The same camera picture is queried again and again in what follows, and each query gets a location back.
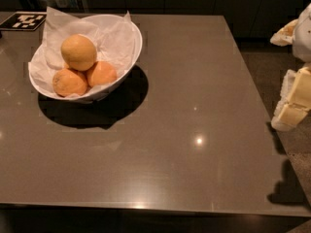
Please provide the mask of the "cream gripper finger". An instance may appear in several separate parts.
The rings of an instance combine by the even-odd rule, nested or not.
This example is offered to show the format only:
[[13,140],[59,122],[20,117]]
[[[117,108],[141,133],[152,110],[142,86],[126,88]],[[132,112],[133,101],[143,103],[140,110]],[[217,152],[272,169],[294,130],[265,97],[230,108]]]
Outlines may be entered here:
[[275,130],[290,131],[311,111],[311,69],[303,66],[297,72],[289,70],[283,79],[280,96],[271,126]]
[[279,47],[291,45],[293,43],[294,28],[297,25],[297,19],[287,23],[278,30],[270,39],[270,43]]

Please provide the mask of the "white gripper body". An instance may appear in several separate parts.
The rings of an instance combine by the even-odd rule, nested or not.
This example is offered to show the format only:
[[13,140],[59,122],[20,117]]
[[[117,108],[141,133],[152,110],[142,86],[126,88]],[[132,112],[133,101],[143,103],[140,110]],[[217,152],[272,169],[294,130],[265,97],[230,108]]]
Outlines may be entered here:
[[293,54],[303,62],[311,62],[311,4],[299,15],[294,27]]

